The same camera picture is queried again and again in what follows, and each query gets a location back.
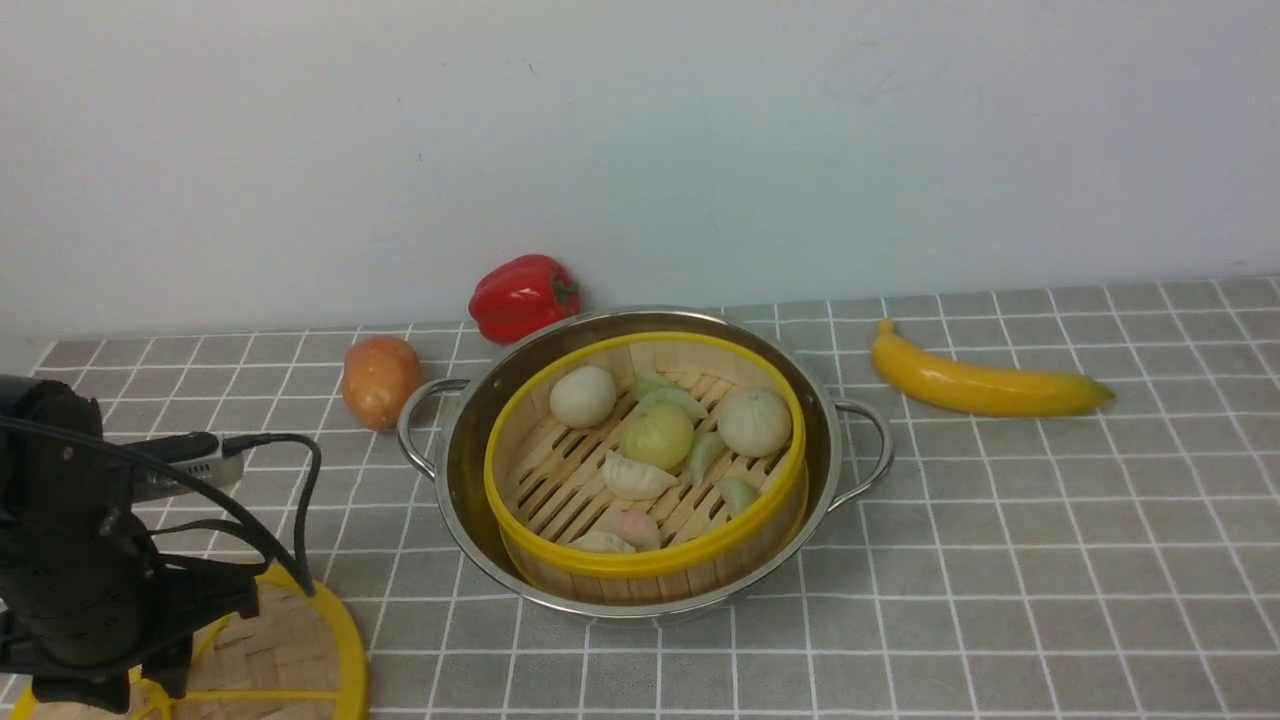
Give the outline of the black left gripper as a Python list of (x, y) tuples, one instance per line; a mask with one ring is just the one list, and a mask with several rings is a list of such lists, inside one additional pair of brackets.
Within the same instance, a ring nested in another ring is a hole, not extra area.
[(150, 680), (170, 700), (187, 693), (192, 632), (202, 621), (165, 616), (180, 596), (201, 605), (248, 589), (256, 562), (164, 553), (136, 518), (68, 509), (52, 515), (3, 505), (3, 670), (31, 676), (42, 705), (125, 715), (129, 670), (150, 660)]

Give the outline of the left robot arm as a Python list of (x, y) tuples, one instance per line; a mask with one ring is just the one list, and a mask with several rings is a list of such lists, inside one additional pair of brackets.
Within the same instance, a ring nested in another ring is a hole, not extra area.
[(123, 715), (133, 671), (180, 700), (196, 634), (259, 612), (259, 565), (157, 548), (132, 509), (137, 473), (93, 400), (3, 378), (3, 670), (40, 702)]

